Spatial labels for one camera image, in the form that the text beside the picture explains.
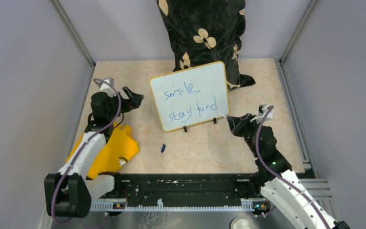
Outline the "yellow-framed whiteboard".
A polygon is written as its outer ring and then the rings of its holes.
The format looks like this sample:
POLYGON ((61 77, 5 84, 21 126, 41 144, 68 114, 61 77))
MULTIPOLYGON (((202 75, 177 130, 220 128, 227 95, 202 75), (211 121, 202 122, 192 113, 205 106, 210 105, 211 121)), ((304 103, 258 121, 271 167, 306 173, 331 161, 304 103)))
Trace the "yellow-framed whiteboard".
POLYGON ((230 112, 225 64, 216 61, 149 81, 162 130, 174 131, 230 112))

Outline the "blue marker cap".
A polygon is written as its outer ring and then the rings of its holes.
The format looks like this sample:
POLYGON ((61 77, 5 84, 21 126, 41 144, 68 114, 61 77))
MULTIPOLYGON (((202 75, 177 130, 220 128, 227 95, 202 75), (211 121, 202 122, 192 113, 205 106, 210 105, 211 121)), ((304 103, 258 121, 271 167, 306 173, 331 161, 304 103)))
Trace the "blue marker cap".
POLYGON ((165 144, 163 144, 163 145, 162 145, 162 148, 161 148, 161 153, 163 153, 163 152, 165 151, 165 149, 166 149, 166 145, 165 145, 165 144))

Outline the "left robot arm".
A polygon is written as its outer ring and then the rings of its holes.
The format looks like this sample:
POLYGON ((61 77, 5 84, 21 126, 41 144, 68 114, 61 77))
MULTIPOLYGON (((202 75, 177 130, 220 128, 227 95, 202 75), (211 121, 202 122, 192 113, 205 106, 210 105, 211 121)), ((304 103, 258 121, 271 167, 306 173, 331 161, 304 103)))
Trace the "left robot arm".
POLYGON ((141 106, 144 95, 123 87, 127 98, 118 92, 101 90, 91 96, 92 113, 76 151, 68 162, 54 174, 44 179, 44 192, 47 214, 58 217, 84 218, 88 215, 93 202, 109 194, 119 197, 124 191, 122 182, 112 175, 100 174, 87 180, 90 167, 96 157, 109 143, 115 127, 114 122, 121 114, 141 106))

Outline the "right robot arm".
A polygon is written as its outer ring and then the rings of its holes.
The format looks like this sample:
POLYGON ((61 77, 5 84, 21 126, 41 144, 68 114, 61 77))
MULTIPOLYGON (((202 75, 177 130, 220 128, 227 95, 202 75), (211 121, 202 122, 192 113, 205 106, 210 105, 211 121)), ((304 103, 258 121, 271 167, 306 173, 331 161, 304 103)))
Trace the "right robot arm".
POLYGON ((289 162, 277 149, 270 126, 257 122, 255 115, 227 116, 231 133, 241 137, 256 158, 258 172, 250 176, 249 190, 269 200, 296 229, 347 229, 319 205, 302 184, 289 162))

